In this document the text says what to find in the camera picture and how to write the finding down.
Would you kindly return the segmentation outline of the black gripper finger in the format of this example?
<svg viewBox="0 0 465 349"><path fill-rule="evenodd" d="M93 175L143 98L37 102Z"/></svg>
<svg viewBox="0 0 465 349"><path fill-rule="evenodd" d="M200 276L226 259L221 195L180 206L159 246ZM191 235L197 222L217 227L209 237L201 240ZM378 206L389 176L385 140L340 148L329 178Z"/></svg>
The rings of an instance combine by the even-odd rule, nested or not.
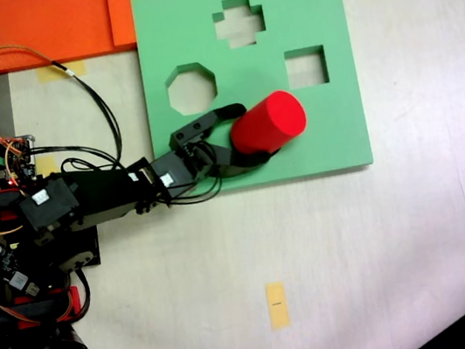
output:
<svg viewBox="0 0 465 349"><path fill-rule="evenodd" d="M186 144L206 139L213 129L223 122L234 121L246 113L246 107L240 103L233 103L225 107L212 109L201 115L195 121L184 125L170 135L170 149L180 150Z"/></svg>
<svg viewBox="0 0 465 349"><path fill-rule="evenodd" d="M278 152L259 151L245 154L233 146L211 145L215 172L220 178L232 178L244 175L265 165Z"/></svg>

